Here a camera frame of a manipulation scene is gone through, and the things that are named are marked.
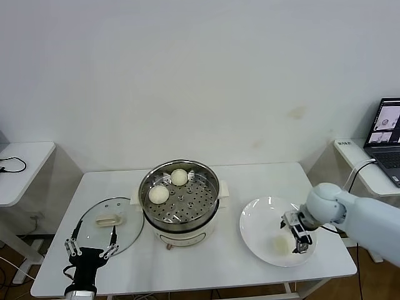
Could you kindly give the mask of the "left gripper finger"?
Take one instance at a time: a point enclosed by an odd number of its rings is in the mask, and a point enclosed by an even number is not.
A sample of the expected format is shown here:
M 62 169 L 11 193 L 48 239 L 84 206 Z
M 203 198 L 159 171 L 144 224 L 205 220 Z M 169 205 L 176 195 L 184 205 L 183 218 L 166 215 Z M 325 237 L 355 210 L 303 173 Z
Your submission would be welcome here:
M 117 243 L 117 238 L 116 227 L 113 226 L 109 246 L 99 255 L 100 258 L 110 258 L 118 251 L 119 244 Z
M 82 221 L 79 221 L 74 230 L 72 231 L 71 237 L 67 238 L 64 242 L 64 246 L 66 248 L 68 256 L 80 256 L 82 254 L 82 251 L 80 250 L 80 247 L 77 242 L 81 224 Z

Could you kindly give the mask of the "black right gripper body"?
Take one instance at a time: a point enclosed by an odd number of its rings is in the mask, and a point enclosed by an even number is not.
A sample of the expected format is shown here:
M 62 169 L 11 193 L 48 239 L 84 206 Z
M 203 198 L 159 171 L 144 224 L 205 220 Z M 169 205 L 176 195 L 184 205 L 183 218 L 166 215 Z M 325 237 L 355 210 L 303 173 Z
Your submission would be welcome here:
M 300 209 L 298 219 L 301 226 L 306 231 L 315 231 L 319 227 L 319 221 L 316 220 L 307 209 Z

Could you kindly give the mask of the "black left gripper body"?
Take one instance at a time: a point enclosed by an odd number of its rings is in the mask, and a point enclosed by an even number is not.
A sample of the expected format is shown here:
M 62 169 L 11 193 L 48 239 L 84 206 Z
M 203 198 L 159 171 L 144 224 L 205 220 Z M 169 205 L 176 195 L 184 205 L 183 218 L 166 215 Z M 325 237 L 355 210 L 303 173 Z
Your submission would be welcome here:
M 97 270 L 105 265 L 100 257 L 102 249 L 82 247 L 81 255 L 69 257 L 70 265 L 64 268 L 64 275 L 69 276 L 72 283 L 66 290 L 96 290 Z

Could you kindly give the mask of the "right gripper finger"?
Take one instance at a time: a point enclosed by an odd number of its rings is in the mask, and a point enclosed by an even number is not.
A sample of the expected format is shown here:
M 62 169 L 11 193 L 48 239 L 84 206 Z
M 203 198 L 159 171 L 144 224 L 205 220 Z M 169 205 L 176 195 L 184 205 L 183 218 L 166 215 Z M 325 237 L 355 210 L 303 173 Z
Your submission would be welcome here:
M 281 217 L 280 229 L 288 227 L 289 229 L 296 228 L 299 224 L 299 213 L 297 211 L 286 211 Z
M 307 252 L 310 245 L 313 244 L 312 239 L 295 239 L 295 248 L 292 250 L 294 254 L 304 254 Z

